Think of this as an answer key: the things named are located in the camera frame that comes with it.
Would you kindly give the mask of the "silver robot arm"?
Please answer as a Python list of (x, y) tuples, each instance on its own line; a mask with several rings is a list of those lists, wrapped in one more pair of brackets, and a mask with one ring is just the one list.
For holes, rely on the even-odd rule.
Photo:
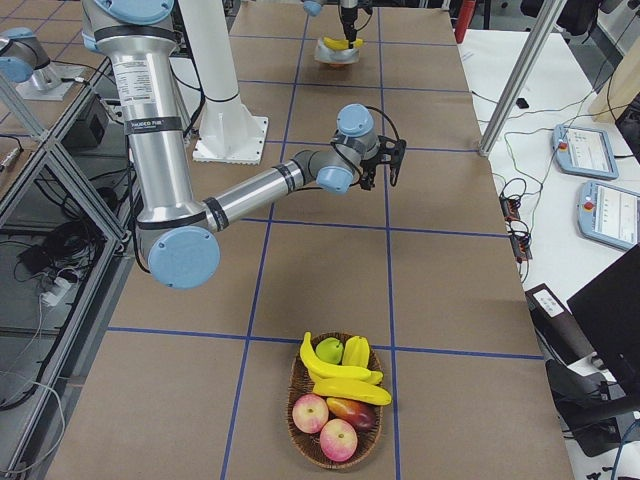
[[(85, 1), (83, 3), (84, 27), (83, 41), (91, 51), (98, 50), (99, 29), (91, 23), (91, 14), (103, 14), (121, 29), (120, 35), (132, 30), (136, 35), (149, 35), (154, 27), (169, 31), (174, 18), (180, 20), (181, 30), (176, 41), (191, 49), (189, 33), (213, 33), (220, 29), (207, 20), (203, 27), (189, 26), (188, 13), (212, 13), (220, 7), (224, 14), (234, 8), (232, 1)], [(319, 41), (321, 62), (336, 64), (353, 63), (358, 58), (361, 40), (357, 37), (356, 21), (358, 11), (372, 14), (368, 1), (341, 1), (339, 18), (345, 38), (335, 40), (324, 37)], [(57, 74), (50, 66), (51, 60), (41, 47), (35, 33), (28, 28), (13, 28), (1, 33), (1, 72), (14, 83), (33, 80), (36, 75), (42, 78), (36, 82), (38, 89), (47, 90), (60, 83)]]
[(111, 62), (124, 118), (127, 152), (143, 207), (137, 245), (151, 275), (174, 289), (207, 282), (220, 261), (216, 233), (247, 213), (309, 183), (343, 194), (382, 154), (367, 107), (350, 104), (337, 117), (326, 151), (294, 158), (220, 195), (194, 197), (180, 91), (170, 57), (178, 42), (171, 13), (181, 13), (205, 97), (196, 154), (202, 160), (256, 162), (267, 119), (243, 105), (222, 6), (216, 1), (86, 1), (85, 43)]

